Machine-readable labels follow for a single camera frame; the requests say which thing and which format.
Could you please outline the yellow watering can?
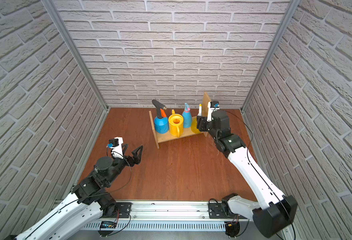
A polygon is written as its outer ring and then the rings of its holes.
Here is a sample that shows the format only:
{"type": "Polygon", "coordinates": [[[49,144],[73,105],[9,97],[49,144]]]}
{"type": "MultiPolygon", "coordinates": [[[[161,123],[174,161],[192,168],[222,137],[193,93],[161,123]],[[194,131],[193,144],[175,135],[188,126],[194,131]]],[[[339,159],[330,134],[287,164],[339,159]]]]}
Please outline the yellow watering can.
{"type": "Polygon", "coordinates": [[[172,110],[169,117],[169,132],[172,136],[180,138],[183,133],[183,117],[172,110]]]}

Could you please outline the yellow transparent spray bottle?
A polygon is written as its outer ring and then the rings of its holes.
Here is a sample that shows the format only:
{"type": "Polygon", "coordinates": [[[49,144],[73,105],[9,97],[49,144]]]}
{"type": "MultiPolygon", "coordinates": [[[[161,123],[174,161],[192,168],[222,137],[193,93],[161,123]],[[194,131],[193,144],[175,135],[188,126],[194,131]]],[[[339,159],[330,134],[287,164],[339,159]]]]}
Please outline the yellow transparent spray bottle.
{"type": "Polygon", "coordinates": [[[199,109],[198,109],[198,114],[197,116],[192,120],[191,123],[191,131],[195,134],[200,134],[199,129],[197,128],[197,117],[201,116],[202,114],[202,104],[199,105],[199,109]]]}

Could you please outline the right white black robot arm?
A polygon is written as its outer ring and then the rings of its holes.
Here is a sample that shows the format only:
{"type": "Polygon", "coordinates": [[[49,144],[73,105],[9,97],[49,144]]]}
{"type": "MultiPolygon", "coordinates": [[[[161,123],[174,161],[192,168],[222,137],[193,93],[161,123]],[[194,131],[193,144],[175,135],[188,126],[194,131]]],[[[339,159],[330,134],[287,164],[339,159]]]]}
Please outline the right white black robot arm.
{"type": "Polygon", "coordinates": [[[226,111],[210,109],[206,117],[197,116],[197,128],[208,132],[216,148],[237,168],[250,186],[256,201],[232,194],[222,199],[224,212],[232,218],[240,215],[254,222],[266,238],[294,222],[298,202],[294,196],[284,194],[262,171],[249,153],[240,136],[231,132],[226,111]]]}

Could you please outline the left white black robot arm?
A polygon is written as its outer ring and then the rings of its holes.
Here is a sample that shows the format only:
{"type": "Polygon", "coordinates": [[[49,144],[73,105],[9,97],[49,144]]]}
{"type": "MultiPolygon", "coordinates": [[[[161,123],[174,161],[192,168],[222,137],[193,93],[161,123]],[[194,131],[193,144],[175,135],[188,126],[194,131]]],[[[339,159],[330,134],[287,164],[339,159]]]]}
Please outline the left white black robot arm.
{"type": "Polygon", "coordinates": [[[127,144],[115,138],[107,145],[107,155],[97,160],[94,169],[76,185],[70,194],[45,217],[8,240],[66,240],[87,224],[102,216],[119,215],[117,202],[107,189],[124,168],[138,165],[142,159],[143,146],[125,155],[127,144]]]}

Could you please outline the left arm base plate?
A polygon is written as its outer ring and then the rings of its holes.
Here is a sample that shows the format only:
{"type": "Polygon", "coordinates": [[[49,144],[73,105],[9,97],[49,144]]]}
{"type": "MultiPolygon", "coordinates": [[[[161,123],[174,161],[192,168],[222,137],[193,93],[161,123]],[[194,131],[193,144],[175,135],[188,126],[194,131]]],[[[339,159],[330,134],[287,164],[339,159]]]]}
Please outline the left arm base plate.
{"type": "Polygon", "coordinates": [[[132,207],[131,202],[117,202],[109,205],[103,212],[103,218],[129,218],[132,207]]]}

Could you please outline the light blue egg spray bottle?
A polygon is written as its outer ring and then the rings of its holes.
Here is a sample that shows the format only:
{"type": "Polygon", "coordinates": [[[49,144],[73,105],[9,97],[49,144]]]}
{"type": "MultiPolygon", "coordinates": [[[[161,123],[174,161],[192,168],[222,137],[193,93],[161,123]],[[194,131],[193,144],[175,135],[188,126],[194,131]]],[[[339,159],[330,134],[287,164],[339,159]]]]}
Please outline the light blue egg spray bottle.
{"type": "Polygon", "coordinates": [[[184,111],[182,113],[182,117],[183,117],[183,127],[185,129],[190,128],[192,123],[192,115],[190,112],[190,106],[187,103],[184,104],[184,111]]]}

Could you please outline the blue pressure sprayer grey handle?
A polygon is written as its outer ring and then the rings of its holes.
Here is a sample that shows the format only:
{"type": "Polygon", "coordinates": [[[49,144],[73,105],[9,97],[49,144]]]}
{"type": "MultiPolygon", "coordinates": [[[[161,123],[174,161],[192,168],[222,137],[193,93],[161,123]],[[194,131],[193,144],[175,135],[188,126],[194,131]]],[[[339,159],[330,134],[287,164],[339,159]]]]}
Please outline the blue pressure sprayer grey handle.
{"type": "Polygon", "coordinates": [[[153,99],[152,103],[156,107],[157,111],[157,116],[154,120],[155,131],[159,134],[165,134],[169,131],[168,117],[165,113],[167,107],[156,99],[153,99]]]}

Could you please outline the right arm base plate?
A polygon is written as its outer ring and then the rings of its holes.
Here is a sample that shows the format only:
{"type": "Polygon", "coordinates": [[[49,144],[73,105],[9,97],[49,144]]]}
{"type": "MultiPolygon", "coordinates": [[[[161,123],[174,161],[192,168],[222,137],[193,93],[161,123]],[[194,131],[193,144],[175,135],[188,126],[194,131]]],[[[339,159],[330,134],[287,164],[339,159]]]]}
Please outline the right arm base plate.
{"type": "Polygon", "coordinates": [[[210,219],[233,219],[234,217],[228,204],[223,202],[209,202],[208,213],[210,219]]]}

